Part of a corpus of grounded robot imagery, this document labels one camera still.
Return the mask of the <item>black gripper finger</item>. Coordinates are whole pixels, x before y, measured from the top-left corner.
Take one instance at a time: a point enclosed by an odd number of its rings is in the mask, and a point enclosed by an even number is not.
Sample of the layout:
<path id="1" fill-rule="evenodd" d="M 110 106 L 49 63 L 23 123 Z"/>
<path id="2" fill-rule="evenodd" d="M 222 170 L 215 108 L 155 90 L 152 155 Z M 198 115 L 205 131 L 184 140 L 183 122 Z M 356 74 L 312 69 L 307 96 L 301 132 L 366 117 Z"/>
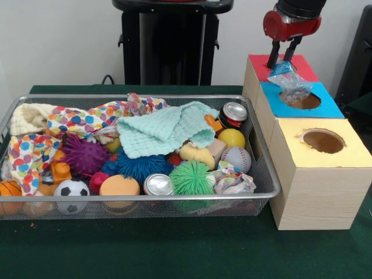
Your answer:
<path id="1" fill-rule="evenodd" d="M 285 55 L 283 58 L 284 61 L 291 62 L 292 57 L 295 53 L 296 47 L 301 43 L 302 38 L 303 38 L 302 36 L 297 36 L 291 40 L 291 43 L 285 52 Z"/>
<path id="2" fill-rule="evenodd" d="M 279 50 L 280 50 L 280 41 L 272 41 L 272 49 L 270 52 L 269 59 L 267 61 L 267 67 L 269 69 L 274 69 L 278 56 L 279 56 Z"/>

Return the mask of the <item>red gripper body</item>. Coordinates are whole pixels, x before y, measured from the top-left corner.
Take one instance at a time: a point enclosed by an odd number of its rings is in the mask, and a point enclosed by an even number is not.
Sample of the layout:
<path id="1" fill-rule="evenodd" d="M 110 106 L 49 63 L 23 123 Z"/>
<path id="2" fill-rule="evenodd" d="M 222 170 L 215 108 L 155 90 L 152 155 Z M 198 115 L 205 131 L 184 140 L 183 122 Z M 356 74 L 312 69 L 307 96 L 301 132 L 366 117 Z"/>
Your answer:
<path id="1" fill-rule="evenodd" d="M 274 41 L 288 41 L 298 36 L 314 34 L 320 27 L 321 17 L 316 19 L 295 19 L 277 11 L 267 12 L 263 19 L 266 36 Z"/>

